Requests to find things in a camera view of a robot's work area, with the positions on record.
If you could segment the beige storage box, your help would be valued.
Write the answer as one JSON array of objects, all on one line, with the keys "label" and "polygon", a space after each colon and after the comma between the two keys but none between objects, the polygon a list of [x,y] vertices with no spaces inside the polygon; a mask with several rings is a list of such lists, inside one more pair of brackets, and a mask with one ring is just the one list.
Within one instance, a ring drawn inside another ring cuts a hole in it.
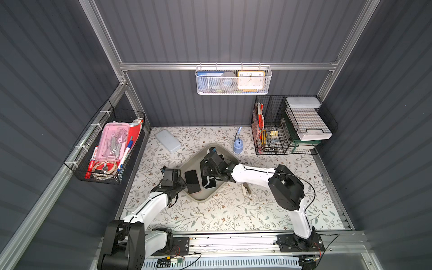
[{"label": "beige storage box", "polygon": [[218,191],[220,191],[223,187],[225,187],[228,182],[215,180],[216,185],[212,188],[205,188],[204,186],[207,186],[207,184],[204,183],[203,178],[201,176],[201,167],[200,162],[204,159],[206,154],[209,153],[209,149],[211,147],[216,148],[216,152],[219,155],[223,155],[224,160],[229,163],[230,161],[238,162],[238,159],[229,152],[226,148],[224,148],[222,145],[218,145],[215,143],[209,144],[208,146],[204,146],[203,149],[199,150],[196,154],[193,154],[191,158],[189,158],[188,161],[182,163],[182,165],[179,167],[181,171],[181,177],[186,180],[185,178],[185,172],[188,171],[195,171],[198,179],[198,186],[200,187],[199,192],[195,193],[189,193],[189,189],[183,190],[186,195],[190,197],[191,200],[199,203],[204,203],[208,201],[210,198],[212,198]]}]

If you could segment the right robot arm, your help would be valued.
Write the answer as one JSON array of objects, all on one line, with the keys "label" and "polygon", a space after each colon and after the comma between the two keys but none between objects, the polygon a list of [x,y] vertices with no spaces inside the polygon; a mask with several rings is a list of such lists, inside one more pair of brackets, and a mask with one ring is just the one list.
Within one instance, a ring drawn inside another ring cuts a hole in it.
[{"label": "right robot arm", "polygon": [[279,207],[288,211],[297,248],[307,251],[316,243],[316,230],[306,214],[304,184],[285,165],[265,169],[234,161],[227,162],[217,153],[216,148],[212,147],[200,162],[200,169],[203,176],[214,177],[220,181],[269,188]]}]

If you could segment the light blue case phone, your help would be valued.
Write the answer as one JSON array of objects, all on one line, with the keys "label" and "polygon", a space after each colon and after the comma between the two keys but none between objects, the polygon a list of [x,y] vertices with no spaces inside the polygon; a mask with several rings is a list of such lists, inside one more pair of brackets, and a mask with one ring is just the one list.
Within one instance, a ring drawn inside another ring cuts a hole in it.
[{"label": "light blue case phone", "polygon": [[217,187],[216,178],[213,176],[202,176],[201,180],[202,180],[202,187],[206,190]]}]

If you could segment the pink case phone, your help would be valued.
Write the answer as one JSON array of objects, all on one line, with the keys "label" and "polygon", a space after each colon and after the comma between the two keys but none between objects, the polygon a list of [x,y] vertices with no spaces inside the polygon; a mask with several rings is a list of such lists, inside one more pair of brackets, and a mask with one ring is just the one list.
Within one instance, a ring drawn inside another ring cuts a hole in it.
[{"label": "pink case phone", "polygon": [[200,182],[196,170],[185,172],[184,178],[187,184],[187,192],[189,194],[195,194],[201,191]]}]

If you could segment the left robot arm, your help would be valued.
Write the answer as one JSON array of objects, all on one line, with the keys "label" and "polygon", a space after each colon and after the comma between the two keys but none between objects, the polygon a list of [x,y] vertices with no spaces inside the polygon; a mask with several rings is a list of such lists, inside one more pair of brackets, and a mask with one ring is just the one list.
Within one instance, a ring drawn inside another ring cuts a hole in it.
[{"label": "left robot arm", "polygon": [[146,231],[162,210],[177,202],[179,193],[187,188],[187,184],[179,169],[162,167],[161,172],[163,179],[141,206],[128,216],[108,224],[97,262],[98,270],[140,270],[149,256],[173,251],[171,229]]}]

